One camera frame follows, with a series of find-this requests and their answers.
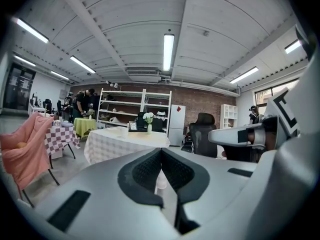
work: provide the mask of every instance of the window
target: window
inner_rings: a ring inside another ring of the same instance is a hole
[[[287,87],[289,90],[291,90],[293,87],[296,86],[299,79],[295,79],[290,82],[283,83],[281,85],[276,85],[274,87],[257,91],[255,92],[255,104],[259,109],[259,114],[264,115],[267,107],[267,102],[270,97],[280,92],[283,88]]]

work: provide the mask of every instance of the man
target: man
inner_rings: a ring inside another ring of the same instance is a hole
[[[251,114],[249,115],[249,117],[250,117],[249,125],[260,123],[261,119],[264,117],[264,115],[259,114],[258,107],[253,105],[253,106],[251,106],[249,111],[251,111]]]
[[[65,97],[64,99],[64,104],[62,107],[62,119],[64,121],[69,121],[70,119],[70,106],[72,104],[72,99],[73,99],[73,92],[69,92],[68,97]]]
[[[72,123],[76,118],[82,118],[84,111],[88,110],[89,98],[95,93],[95,89],[90,88],[86,91],[79,91],[75,97],[75,104],[73,104],[73,118]]]

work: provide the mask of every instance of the vase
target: vase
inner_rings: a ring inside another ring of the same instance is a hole
[[[151,132],[152,132],[152,125],[151,124],[148,124],[148,134],[151,134]]]

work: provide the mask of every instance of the white shelving unit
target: white shelving unit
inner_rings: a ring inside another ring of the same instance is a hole
[[[129,102],[129,101],[112,101],[112,100],[103,100],[103,95],[109,94],[114,97],[139,97],[141,98],[140,102]],[[98,106],[98,112],[97,112],[97,123],[103,123],[103,124],[109,124],[114,126],[123,126],[127,127],[128,122],[111,122],[106,120],[100,120],[99,114],[101,112],[103,113],[109,113],[109,114],[115,114],[115,115],[127,115],[132,116],[132,121],[135,120],[135,118],[138,116],[136,113],[129,113],[129,112],[113,112],[109,109],[109,105],[124,105],[124,106],[134,106],[134,107],[140,107],[140,112],[146,112],[148,108],[156,108],[156,109],[163,109],[167,112],[166,116],[166,127],[162,128],[166,134],[168,135],[168,128],[169,128],[169,122],[170,122],[170,109],[171,109],[171,96],[172,92],[170,93],[156,93],[156,92],[147,92],[146,89],[143,89],[142,91],[119,91],[119,90],[104,90],[101,89],[100,94],[100,102]],[[162,99],[162,100],[168,100],[168,105],[163,104],[154,104],[149,103],[149,99]],[[107,109],[100,109],[101,104],[107,104]]]
[[[230,128],[229,120],[233,120],[233,127],[237,127],[238,107],[222,104],[220,108],[220,129]]]

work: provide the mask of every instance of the tube light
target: tube light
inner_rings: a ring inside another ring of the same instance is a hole
[[[61,75],[61,74],[58,74],[58,73],[54,72],[54,71],[51,71],[51,73],[54,74],[54,75],[56,75],[56,76],[58,76],[58,77],[61,77],[61,78],[64,78],[64,79],[69,80],[68,77],[65,77],[65,76],[63,76],[63,75]]]
[[[96,73],[96,71],[94,71],[92,68],[88,67],[86,64],[84,64],[83,62],[78,60],[75,56],[71,56],[70,59],[73,60],[75,63],[79,64],[81,67],[88,70],[90,73],[92,73],[92,74]]]
[[[252,75],[253,73],[257,72],[259,69],[255,66],[254,68],[250,69],[249,71],[247,71],[246,73],[238,76],[237,78],[233,79],[230,81],[231,84],[234,84],[250,75]]]
[[[291,53],[293,50],[297,49],[299,46],[301,46],[301,43],[299,40],[294,41],[292,44],[284,48],[286,54]]]
[[[169,71],[171,66],[172,50],[174,48],[175,35],[165,34],[164,35],[164,46],[163,46],[163,71]]]
[[[13,57],[15,57],[16,59],[18,59],[18,60],[20,60],[20,61],[22,61],[22,62],[25,62],[25,63],[28,63],[29,65],[31,65],[31,66],[36,66],[36,64],[34,64],[34,63],[32,63],[32,62],[30,62],[30,61],[27,61],[27,60],[25,60],[24,58],[21,58],[21,57],[19,57],[19,56],[17,56],[17,55],[14,55]]]
[[[34,28],[32,28],[31,26],[29,26],[27,23],[23,22],[21,19],[17,19],[16,23],[23,27],[26,31],[30,32],[32,35],[34,35],[35,37],[39,38],[41,41],[48,43],[48,39],[46,37],[44,37],[42,34],[40,34],[38,31],[36,31]]]

